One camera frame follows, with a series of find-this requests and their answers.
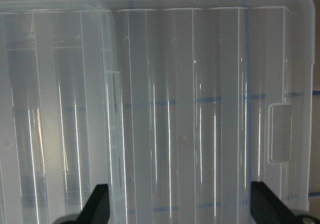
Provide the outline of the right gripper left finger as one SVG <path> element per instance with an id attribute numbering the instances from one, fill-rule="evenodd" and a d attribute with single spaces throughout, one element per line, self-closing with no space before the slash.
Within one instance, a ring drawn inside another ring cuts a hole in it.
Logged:
<path id="1" fill-rule="evenodd" d="M 110 220 L 108 184 L 97 184 L 81 212 L 59 217 L 57 224 L 107 224 Z"/>

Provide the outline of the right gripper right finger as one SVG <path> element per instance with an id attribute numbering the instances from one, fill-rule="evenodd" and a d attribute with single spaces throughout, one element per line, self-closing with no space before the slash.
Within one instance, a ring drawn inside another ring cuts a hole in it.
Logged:
<path id="1" fill-rule="evenodd" d="M 250 214 L 257 224 L 318 224 L 309 214 L 292 212 L 262 181 L 250 185 Z"/>

